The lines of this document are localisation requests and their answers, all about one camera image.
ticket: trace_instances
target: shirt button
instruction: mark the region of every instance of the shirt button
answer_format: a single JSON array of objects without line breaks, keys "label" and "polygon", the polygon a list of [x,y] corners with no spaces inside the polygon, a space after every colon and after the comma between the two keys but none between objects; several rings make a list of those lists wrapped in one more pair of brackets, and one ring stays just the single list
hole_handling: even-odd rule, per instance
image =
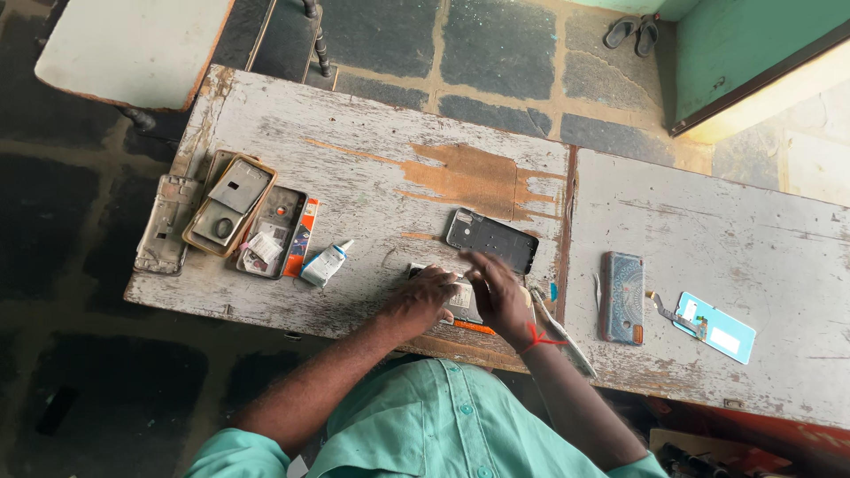
[{"label": "shirt button", "polygon": [[493,470],[482,466],[479,468],[478,476],[479,478],[493,478]]}]

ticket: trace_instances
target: orange strip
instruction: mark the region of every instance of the orange strip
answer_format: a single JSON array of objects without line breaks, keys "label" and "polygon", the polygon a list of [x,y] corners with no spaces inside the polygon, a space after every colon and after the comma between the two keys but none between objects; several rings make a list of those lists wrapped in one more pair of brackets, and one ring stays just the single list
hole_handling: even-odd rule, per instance
[{"label": "orange strip", "polygon": [[464,322],[464,321],[460,321],[460,320],[457,320],[457,319],[455,319],[455,324],[454,324],[454,325],[456,325],[456,326],[458,326],[458,327],[468,328],[468,329],[470,329],[470,330],[477,330],[477,331],[479,331],[479,332],[488,333],[488,334],[490,334],[490,335],[496,335],[496,333],[495,333],[495,332],[493,332],[493,329],[492,329],[492,328],[485,327],[485,326],[483,326],[483,325],[478,325],[478,324],[473,324],[473,323],[469,323],[469,322]]}]

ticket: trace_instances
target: white tube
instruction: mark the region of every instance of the white tube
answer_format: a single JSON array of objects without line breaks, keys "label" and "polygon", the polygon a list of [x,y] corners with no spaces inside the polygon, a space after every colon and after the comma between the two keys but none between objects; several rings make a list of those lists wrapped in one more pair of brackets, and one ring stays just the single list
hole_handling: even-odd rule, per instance
[{"label": "white tube", "polygon": [[345,251],[352,244],[354,244],[354,239],[348,240],[342,246],[333,245],[325,249],[301,269],[301,277],[307,282],[319,287],[326,286],[328,279],[333,276],[334,272],[339,270],[345,259],[348,258]]}]

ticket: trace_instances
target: blue patterned phone case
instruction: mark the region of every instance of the blue patterned phone case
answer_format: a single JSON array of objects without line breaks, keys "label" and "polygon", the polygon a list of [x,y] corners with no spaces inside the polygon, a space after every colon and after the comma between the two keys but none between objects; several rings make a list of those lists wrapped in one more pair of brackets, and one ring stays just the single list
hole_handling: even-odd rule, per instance
[{"label": "blue patterned phone case", "polygon": [[602,338],[643,345],[643,258],[609,251],[603,257]]}]

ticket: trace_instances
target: sandal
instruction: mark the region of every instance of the sandal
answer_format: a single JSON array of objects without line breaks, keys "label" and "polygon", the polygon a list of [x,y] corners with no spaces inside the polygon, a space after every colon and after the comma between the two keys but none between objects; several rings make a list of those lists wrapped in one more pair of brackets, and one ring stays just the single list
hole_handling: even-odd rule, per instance
[{"label": "sandal", "polygon": [[641,58],[646,58],[658,42],[658,26],[655,24],[654,14],[643,16],[637,34],[635,53]]},{"label": "sandal", "polygon": [[640,24],[641,19],[634,15],[623,17],[611,26],[611,30],[608,32],[608,35],[605,35],[605,38],[602,39],[602,43],[613,50],[614,48],[619,47],[620,43],[623,43],[623,40],[637,31]]}]

